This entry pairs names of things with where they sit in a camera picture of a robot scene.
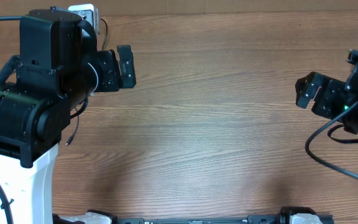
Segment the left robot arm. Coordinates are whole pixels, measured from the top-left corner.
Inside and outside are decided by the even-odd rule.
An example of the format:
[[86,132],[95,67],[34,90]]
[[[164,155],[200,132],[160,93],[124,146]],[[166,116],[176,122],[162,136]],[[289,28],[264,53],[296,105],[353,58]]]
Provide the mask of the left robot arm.
[[96,92],[133,88],[129,45],[98,49],[92,4],[34,9],[19,18],[20,52],[0,70],[0,223],[116,223],[110,213],[52,211],[62,131]]

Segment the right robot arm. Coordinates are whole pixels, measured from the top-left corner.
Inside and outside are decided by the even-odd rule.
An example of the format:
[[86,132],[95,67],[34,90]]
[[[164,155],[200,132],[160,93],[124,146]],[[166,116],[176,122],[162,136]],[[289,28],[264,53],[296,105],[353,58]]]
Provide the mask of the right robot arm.
[[306,108],[313,100],[311,111],[329,120],[306,140],[307,155],[323,166],[358,180],[358,174],[327,162],[310,150],[312,140],[324,130],[335,142],[358,144],[358,50],[349,50],[346,62],[352,65],[352,72],[344,82],[318,72],[298,79],[296,105]]

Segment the black cable black plug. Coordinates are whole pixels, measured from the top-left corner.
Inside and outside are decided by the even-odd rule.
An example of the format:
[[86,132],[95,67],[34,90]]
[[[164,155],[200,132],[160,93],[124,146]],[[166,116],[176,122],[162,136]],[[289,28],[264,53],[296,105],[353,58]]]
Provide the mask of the black cable black plug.
[[[102,49],[104,50],[105,49],[105,46],[106,46],[106,41],[108,39],[108,24],[107,22],[104,20],[104,19],[100,19],[104,25],[105,25],[105,35],[104,35],[104,40],[103,40],[103,43],[102,43]],[[82,114],[88,107],[88,103],[89,103],[89,99],[86,98],[83,102],[82,102],[82,105],[81,105],[81,108],[80,109],[77,109],[75,108],[75,113],[73,115],[70,116],[71,119],[73,118],[76,118],[76,126],[75,126],[75,129],[73,131],[73,133],[71,134],[71,136],[68,138],[67,142],[66,142],[66,146],[69,146],[72,141],[74,140],[75,138],[75,135],[78,131],[78,128],[79,128],[79,124],[80,124],[80,114]]]

